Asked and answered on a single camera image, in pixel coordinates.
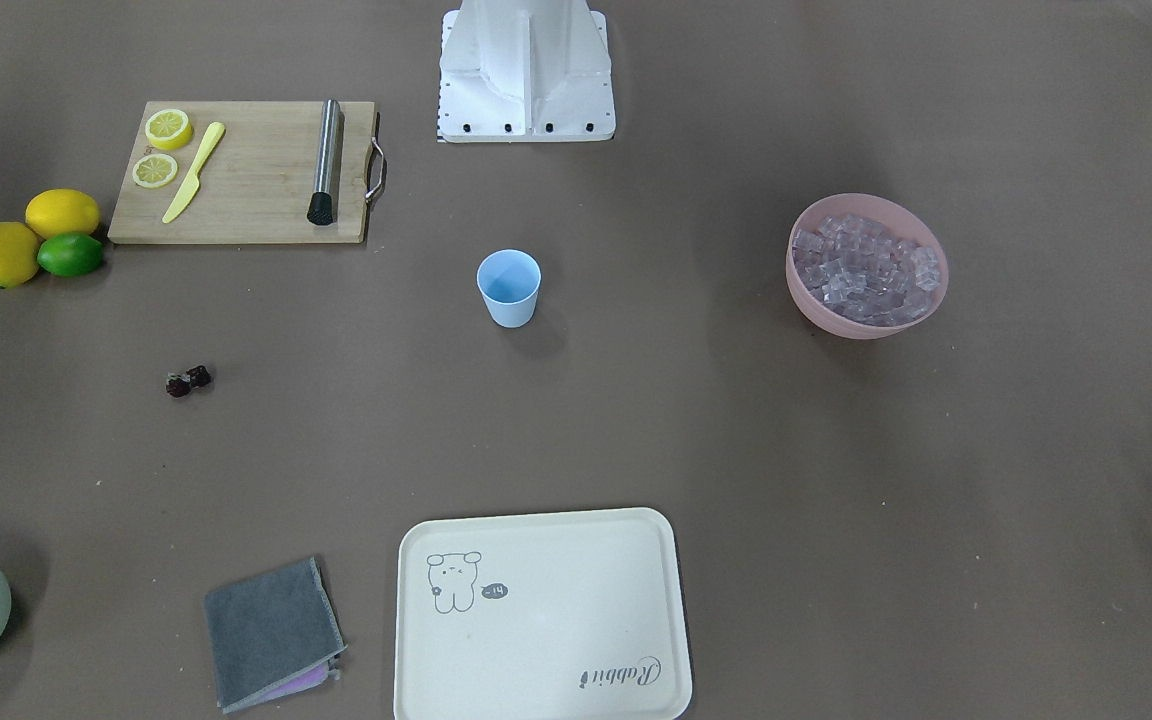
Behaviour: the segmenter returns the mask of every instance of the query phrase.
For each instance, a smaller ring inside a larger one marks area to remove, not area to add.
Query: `gray towel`
[[[202,608],[225,714],[321,683],[346,647],[312,558],[215,589]]]

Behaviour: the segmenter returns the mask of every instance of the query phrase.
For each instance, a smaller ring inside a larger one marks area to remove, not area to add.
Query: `cutting board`
[[[132,182],[132,166],[150,152],[145,123],[159,109],[189,115],[189,145],[166,152],[180,173],[165,187],[147,190]],[[333,225],[305,219],[314,192],[323,103],[147,103],[136,128],[123,173],[109,241],[147,245],[250,245],[250,243],[362,242],[367,223],[367,164],[376,131],[376,103],[342,103],[344,139],[340,145],[340,210]],[[169,223],[162,213],[175,196],[202,134],[225,123],[225,136],[198,174],[202,188]]]

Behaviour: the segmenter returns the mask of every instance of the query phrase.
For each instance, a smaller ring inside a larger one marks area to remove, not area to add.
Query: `yellow knife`
[[[220,142],[220,136],[223,135],[225,123],[211,123],[207,126],[207,131],[202,134],[202,142],[198,143],[198,154],[194,156],[194,164],[189,165],[189,172],[184,174],[183,181],[180,181],[177,196],[173,197],[172,205],[168,205],[168,211],[162,214],[165,223],[177,219],[177,215],[183,213],[184,209],[188,209],[189,202],[198,192],[198,170],[202,169],[202,165],[211,157],[211,151],[217,149],[217,143]]]

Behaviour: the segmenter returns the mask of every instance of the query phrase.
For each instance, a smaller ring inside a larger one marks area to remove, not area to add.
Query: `blackberry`
[[[189,367],[184,376],[189,381],[189,387],[207,387],[211,385],[211,373],[207,372],[206,365]]]
[[[189,382],[184,378],[177,374],[168,376],[168,395],[173,397],[183,397],[189,395]]]

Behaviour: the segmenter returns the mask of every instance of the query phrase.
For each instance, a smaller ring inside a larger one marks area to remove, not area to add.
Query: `blue cup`
[[[479,291],[500,327],[522,327],[536,311],[540,265],[524,251],[497,250],[479,265]]]

